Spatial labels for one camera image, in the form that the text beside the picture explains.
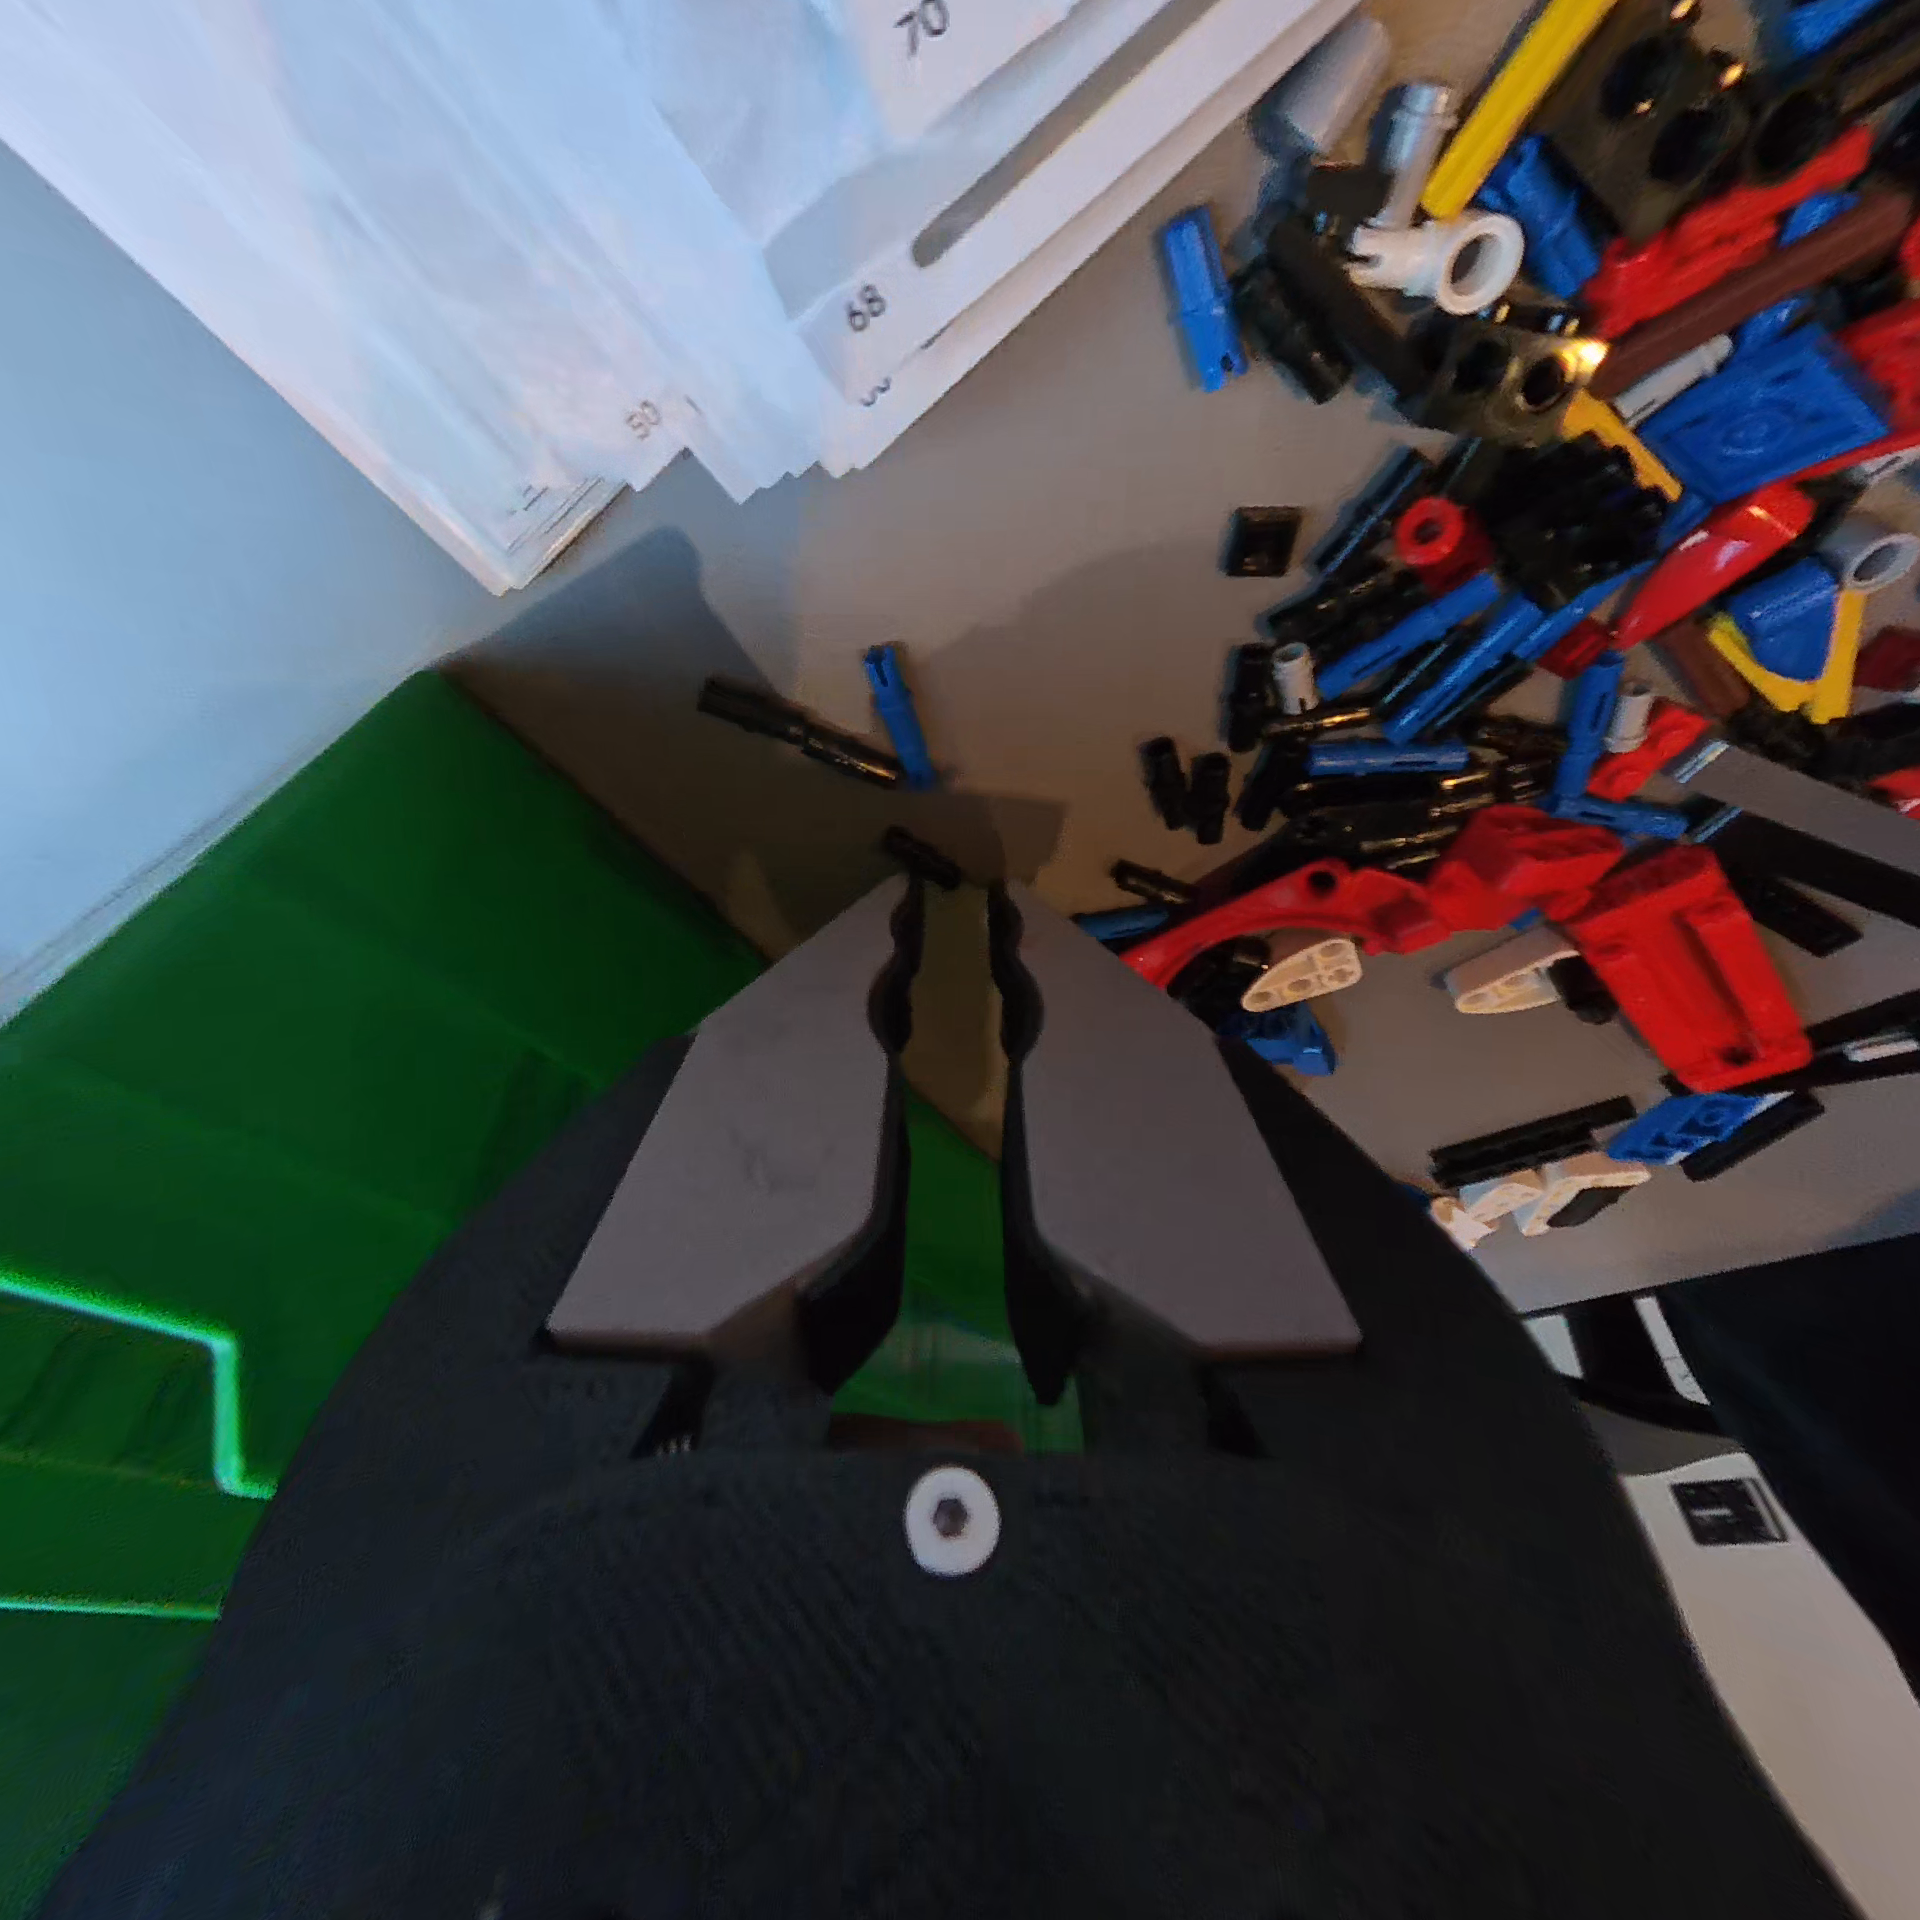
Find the green plastic bin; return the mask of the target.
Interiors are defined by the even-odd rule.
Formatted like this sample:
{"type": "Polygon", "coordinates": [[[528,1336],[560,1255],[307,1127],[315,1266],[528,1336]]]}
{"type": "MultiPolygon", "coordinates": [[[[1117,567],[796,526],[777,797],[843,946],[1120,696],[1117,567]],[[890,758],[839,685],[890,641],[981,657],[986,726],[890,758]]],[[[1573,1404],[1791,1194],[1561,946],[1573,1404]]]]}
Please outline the green plastic bin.
{"type": "Polygon", "coordinates": [[[696,1040],[776,988],[421,673],[4,1024],[4,1740],[64,1788],[92,1626],[181,1663],[24,1916],[1090,1916],[1049,1704],[1069,1460],[842,1446],[1008,1327],[1001,1167],[888,1052],[921,882],[826,960],[881,1045],[852,1241],[689,1357],[575,1350],[696,1040]]]}

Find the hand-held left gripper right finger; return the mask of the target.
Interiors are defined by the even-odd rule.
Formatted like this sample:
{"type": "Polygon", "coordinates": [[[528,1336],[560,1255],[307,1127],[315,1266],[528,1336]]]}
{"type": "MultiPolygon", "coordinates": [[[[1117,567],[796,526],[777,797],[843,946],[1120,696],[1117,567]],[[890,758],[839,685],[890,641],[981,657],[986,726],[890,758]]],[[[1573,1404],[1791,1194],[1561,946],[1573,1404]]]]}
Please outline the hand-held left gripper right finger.
{"type": "Polygon", "coordinates": [[[1052,1405],[1117,1336],[1202,1365],[1360,1326],[1216,1034],[1019,882],[987,900],[1005,1314],[1052,1405]]]}

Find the grey desk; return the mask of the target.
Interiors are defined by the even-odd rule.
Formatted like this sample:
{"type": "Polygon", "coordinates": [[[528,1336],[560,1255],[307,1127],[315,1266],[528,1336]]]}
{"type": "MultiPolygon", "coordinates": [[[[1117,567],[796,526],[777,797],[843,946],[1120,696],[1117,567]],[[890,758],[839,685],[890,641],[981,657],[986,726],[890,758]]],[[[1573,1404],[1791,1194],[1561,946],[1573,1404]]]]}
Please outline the grey desk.
{"type": "Polygon", "coordinates": [[[1314,521],[1396,433],[1258,369],[1189,390],[1152,231],[1239,209],[1226,134],[932,410],[849,478],[735,503],[690,460],[495,598],[177,298],[4,158],[4,957],[37,988],[418,666],[469,693],[767,952],[883,876],[903,821],[1065,914],[1135,856],[1200,872],[1136,743],[1215,733],[1233,506],[1314,521]],[[893,641],[932,790],[697,711],[724,679],[893,751],[893,641]]]}

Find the thick building instruction booklet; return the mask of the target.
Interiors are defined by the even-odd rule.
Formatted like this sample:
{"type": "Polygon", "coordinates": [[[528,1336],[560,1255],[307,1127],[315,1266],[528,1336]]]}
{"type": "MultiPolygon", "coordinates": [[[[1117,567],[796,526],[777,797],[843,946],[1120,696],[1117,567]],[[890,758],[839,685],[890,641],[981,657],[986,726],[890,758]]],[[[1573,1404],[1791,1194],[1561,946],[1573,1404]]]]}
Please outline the thick building instruction booklet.
{"type": "Polygon", "coordinates": [[[17,1],[4,142],[495,592],[871,465],[1353,5],[17,1]]]}

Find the long black connector pin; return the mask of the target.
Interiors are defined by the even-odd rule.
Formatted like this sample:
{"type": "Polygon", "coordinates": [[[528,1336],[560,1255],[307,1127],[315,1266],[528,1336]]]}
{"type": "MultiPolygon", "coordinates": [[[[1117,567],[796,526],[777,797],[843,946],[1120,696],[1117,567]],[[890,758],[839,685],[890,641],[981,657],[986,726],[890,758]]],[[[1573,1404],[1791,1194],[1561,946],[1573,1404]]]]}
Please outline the long black connector pin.
{"type": "Polygon", "coordinates": [[[850,730],[831,726],[810,711],[777,698],[771,693],[727,679],[709,679],[700,688],[697,711],[735,728],[773,738],[805,758],[833,767],[842,777],[875,786],[906,783],[906,767],[898,756],[874,748],[874,743],[850,730]]]}

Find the blue connector pin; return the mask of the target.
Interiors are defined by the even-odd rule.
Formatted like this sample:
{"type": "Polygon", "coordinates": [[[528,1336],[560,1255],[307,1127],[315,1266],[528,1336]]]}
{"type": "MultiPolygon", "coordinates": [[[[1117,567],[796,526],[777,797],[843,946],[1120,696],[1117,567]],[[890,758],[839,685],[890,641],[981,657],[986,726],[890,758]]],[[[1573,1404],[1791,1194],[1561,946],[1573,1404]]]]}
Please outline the blue connector pin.
{"type": "Polygon", "coordinates": [[[941,783],[931,753],[921,708],[906,673],[906,660],[893,641],[875,644],[863,656],[863,672],[871,704],[888,733],[907,789],[925,792],[941,783]]]}
{"type": "Polygon", "coordinates": [[[1247,375],[1247,350],[1211,207],[1176,213],[1157,233],[1157,260],[1192,381],[1202,392],[1223,392],[1247,375]]]}

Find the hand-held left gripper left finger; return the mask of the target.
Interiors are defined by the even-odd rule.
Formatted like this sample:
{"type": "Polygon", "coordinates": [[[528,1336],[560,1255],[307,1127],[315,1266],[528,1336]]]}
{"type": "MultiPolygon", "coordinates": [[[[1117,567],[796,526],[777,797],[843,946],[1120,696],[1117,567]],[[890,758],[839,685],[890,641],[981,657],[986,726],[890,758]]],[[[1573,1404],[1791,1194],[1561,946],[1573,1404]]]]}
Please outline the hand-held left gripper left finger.
{"type": "Polygon", "coordinates": [[[906,1287],[919,972],[921,879],[893,876],[701,1018],[547,1318],[555,1348],[852,1378],[906,1287]]]}

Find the pile of mixed toy bricks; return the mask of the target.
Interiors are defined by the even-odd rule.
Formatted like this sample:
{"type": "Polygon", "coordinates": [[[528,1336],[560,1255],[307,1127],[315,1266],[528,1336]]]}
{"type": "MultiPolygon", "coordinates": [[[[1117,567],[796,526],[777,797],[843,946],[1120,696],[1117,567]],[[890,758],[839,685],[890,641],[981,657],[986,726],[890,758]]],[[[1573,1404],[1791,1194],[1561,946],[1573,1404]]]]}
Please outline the pile of mixed toy bricks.
{"type": "Polygon", "coordinates": [[[1352,14],[1255,108],[1273,174],[1223,254],[1247,350],[1317,402],[1357,376],[1449,433],[1396,445],[1233,649],[1221,751],[1138,749],[1171,829],[1260,832],[1200,892],[1085,933],[1261,1063],[1330,1073],[1321,1002],[1379,956],[1501,933],[1461,1016],[1564,1008],[1664,1069],[1431,1148],[1408,1192],[1472,1252],[1696,1184],[1916,1076],[1916,980],[1807,1018],[1770,957],[1834,957],[1837,896],[1916,925],[1903,858],[1736,796],[1776,764],[1916,817],[1916,628],[1865,631],[1916,529],[1916,5],[1780,5],[1761,63],[1699,5],[1541,5],[1465,112],[1388,92],[1352,14]]]}

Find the white panel with black label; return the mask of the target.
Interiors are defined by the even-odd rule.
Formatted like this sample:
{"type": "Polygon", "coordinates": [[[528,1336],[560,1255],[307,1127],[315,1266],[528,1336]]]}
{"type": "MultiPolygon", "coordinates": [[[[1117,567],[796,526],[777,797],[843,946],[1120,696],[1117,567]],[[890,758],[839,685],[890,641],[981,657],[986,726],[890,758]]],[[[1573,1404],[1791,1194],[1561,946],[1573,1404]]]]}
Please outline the white panel with black label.
{"type": "Polygon", "coordinates": [[[1874,1917],[1919,1916],[1919,1709],[1761,1462],[1723,1428],[1655,1303],[1527,1330],[1613,1460],[1721,1704],[1874,1917]]]}

